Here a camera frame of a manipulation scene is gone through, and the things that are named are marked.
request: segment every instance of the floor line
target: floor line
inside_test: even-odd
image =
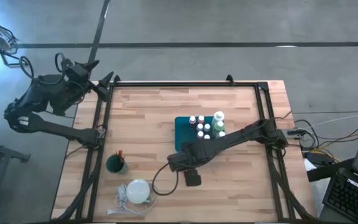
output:
[[[358,47],[358,42],[178,42],[178,43],[99,43],[104,18],[99,23],[98,30],[91,43],[67,44],[19,44],[22,49],[49,48],[92,48],[96,55],[97,49],[175,49],[175,48],[247,48],[247,47]]]
[[[106,20],[109,4],[110,4],[110,0],[104,0],[102,11],[100,13],[98,28],[96,29],[96,33],[94,35],[93,46],[91,49],[91,53],[89,55],[88,63],[93,62],[96,58],[96,53],[98,51],[98,44],[100,42],[100,37],[102,36],[103,25]]]

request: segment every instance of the black cable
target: black cable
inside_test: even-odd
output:
[[[314,149],[314,147],[313,147],[314,145],[317,146],[316,140],[314,139],[314,137],[313,137],[309,132],[305,132],[305,133],[311,137],[311,139],[308,139],[308,140],[313,140],[313,143],[312,143],[311,146],[309,146],[309,147],[306,147],[306,146],[303,146],[302,144],[300,144],[300,147],[305,148],[305,149],[312,150],[312,149]]]
[[[345,138],[348,138],[349,136],[353,135],[354,133],[356,133],[358,131],[358,128],[356,130],[354,130],[352,133],[348,134],[347,136],[345,137],[341,137],[341,138],[326,138],[326,137],[320,137],[320,136],[317,136],[318,138],[321,138],[321,139],[328,139],[328,140],[338,140],[338,139],[345,139]]]
[[[78,104],[80,104],[80,103],[82,103],[82,101],[84,101],[84,99],[85,99],[85,89],[78,83],[78,82],[74,82],[74,81],[68,81],[67,82],[67,84],[69,84],[69,83],[74,83],[75,85],[77,85],[81,90],[82,90],[82,97],[81,97],[81,99],[80,100],[78,100],[77,102],[69,102],[69,101],[67,101],[67,103],[69,103],[69,104],[71,104],[71,105],[78,105]]]
[[[153,191],[155,194],[159,195],[159,196],[167,196],[167,195],[170,195],[172,193],[174,193],[174,191],[176,191],[177,187],[178,187],[178,183],[179,183],[179,172],[177,172],[177,182],[175,183],[175,186],[173,187],[173,189],[168,192],[168,193],[159,193],[156,189],[155,189],[155,186],[154,186],[154,182],[155,182],[155,179],[157,178],[158,174],[161,172],[161,170],[163,170],[164,168],[166,168],[166,166],[169,165],[169,162],[167,162],[164,166],[162,166],[158,171],[157,173],[155,174],[154,178],[153,178],[153,181],[152,181],[152,188],[153,188]]]
[[[53,114],[53,115],[55,115],[55,116],[60,116],[60,115],[56,115],[56,114],[54,114],[54,113],[52,113],[52,112],[50,112],[50,111],[44,111],[44,112],[46,112],[46,113],[48,113],[48,114]],[[61,116],[61,117],[63,117],[63,118],[70,118],[70,119],[74,119],[75,117],[70,117],[70,116]]]
[[[61,56],[62,62],[63,62],[64,60],[66,60],[66,57],[63,55],[63,53],[57,52],[57,53],[55,54],[55,67],[56,67],[56,70],[58,70],[58,72],[63,72],[63,67],[62,67],[62,69],[60,69],[60,68],[59,68],[59,64],[57,63],[57,59],[59,58],[59,56]]]
[[[25,62],[27,66],[29,66],[31,74],[29,74],[28,71],[24,68],[25,65],[23,64],[23,62]],[[26,56],[21,56],[19,58],[19,66],[22,69],[23,73],[27,75],[29,78],[31,78],[31,81],[33,82],[35,80],[34,69],[32,68],[32,64],[30,60]]]
[[[74,152],[76,152],[76,151],[78,151],[78,150],[80,150],[80,149],[82,149],[82,148],[84,148],[84,147],[86,147],[86,146],[81,146],[81,147],[79,147],[78,149],[75,149],[75,150],[72,151],[71,153],[67,154],[67,155],[65,156],[65,159],[67,159],[67,157],[68,157],[69,155],[73,154]]]
[[[274,150],[276,151],[276,153],[278,153],[279,150],[284,150],[283,158],[284,158],[285,154],[287,153],[287,150],[285,150],[285,149],[274,149]]]
[[[319,141],[318,141],[318,137],[317,137],[317,134],[316,134],[316,131],[314,130],[314,128],[312,127],[312,125],[310,124],[309,121],[305,120],[305,119],[299,119],[299,120],[296,120],[294,121],[294,123],[297,123],[297,122],[300,122],[300,121],[303,121],[305,122],[306,124],[308,124],[309,128],[311,129],[311,131],[313,132],[314,136],[316,136],[316,140],[317,140],[317,144],[316,146],[319,146]]]
[[[285,119],[291,113],[292,113],[292,110],[290,110],[290,112],[288,112],[284,117],[274,117],[273,119]]]
[[[57,65],[57,59],[58,59],[58,56],[61,56],[62,57],[62,69],[60,70],[58,65]],[[27,66],[30,67],[30,72],[31,73],[28,73],[28,71],[24,68],[25,64],[23,63],[25,62],[27,64]],[[64,80],[65,76],[66,76],[66,69],[67,69],[67,66],[70,66],[72,65],[72,63],[70,61],[67,61],[66,58],[64,57],[63,53],[61,52],[58,52],[57,54],[55,54],[55,66],[56,66],[56,69],[62,73],[62,75],[60,76],[60,79],[56,82],[45,82],[45,81],[42,81],[40,79],[36,79],[34,77],[34,69],[31,65],[31,62],[30,60],[26,57],[26,56],[21,56],[20,59],[19,59],[19,66],[20,68],[22,69],[22,71],[24,72],[25,75],[27,75],[29,78],[31,78],[31,80],[33,82],[39,82],[41,84],[44,84],[44,85],[56,85],[58,83],[60,83],[62,80]]]
[[[336,142],[350,142],[350,141],[356,141],[356,140],[358,140],[358,137],[357,137],[357,138],[355,138],[355,139],[350,139],[350,140],[343,140],[343,141],[340,141],[341,139],[337,139],[337,140],[335,140],[335,141],[325,141],[325,142],[321,143],[321,145],[322,145],[322,144],[324,144],[324,143],[328,143],[328,142],[336,143]]]
[[[333,160],[333,162],[336,163],[334,155],[333,155],[330,151],[328,151],[327,149],[319,149],[319,150],[317,150],[317,151],[318,151],[318,152],[322,152],[322,153],[324,153],[324,154],[327,155],[327,156],[330,156],[330,158]]]

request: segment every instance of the concrete floor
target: concrete floor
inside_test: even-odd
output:
[[[93,43],[104,0],[0,0],[0,24],[22,44]],[[358,0],[116,0],[106,13],[101,43],[120,42],[351,42],[358,41]],[[53,56],[86,62],[91,49],[20,49],[36,74],[55,73]],[[358,47],[99,49],[92,80],[115,71],[123,80],[285,80],[295,119],[312,124],[358,114]],[[0,189],[0,223],[49,219],[68,141],[19,134],[3,111],[30,81],[0,59],[0,144],[31,153],[13,160]],[[68,115],[74,115],[70,108]],[[72,119],[42,114],[71,126]],[[321,125],[321,136],[341,137],[358,118]],[[339,159],[358,141],[334,144]]]

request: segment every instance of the green cup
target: green cup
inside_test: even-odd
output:
[[[120,156],[112,155],[106,161],[106,168],[115,174],[125,174],[128,170],[128,165],[125,161],[122,161]]]

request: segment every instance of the white cable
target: white cable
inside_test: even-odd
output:
[[[134,214],[134,215],[145,215],[147,213],[148,210],[150,210],[152,207],[154,207],[154,205],[157,203],[158,201],[158,196],[156,196],[157,194],[154,193],[152,199],[150,199],[150,203],[153,202],[153,204],[150,207],[147,207],[147,204],[145,206],[145,209],[143,211],[134,211],[131,210],[129,208],[127,208],[127,185],[125,184],[121,184],[118,188],[117,188],[117,196],[116,199],[114,201],[114,203],[117,206],[117,210],[113,210],[113,209],[108,209],[107,210],[107,214],[108,215],[114,215],[114,214]]]
[[[322,122],[322,123],[314,124],[314,125],[312,125],[312,126],[310,126],[310,127],[307,127],[307,128],[305,128],[305,129],[313,128],[313,127],[319,126],[319,125],[321,125],[321,124],[326,124],[326,123],[330,123],[330,122],[333,122],[333,121],[340,121],[340,120],[342,120],[342,119],[350,119],[350,118],[358,118],[358,115],[350,116],[350,117],[345,117],[345,118],[332,119],[332,120],[329,120],[329,121],[324,121],[324,122]]]

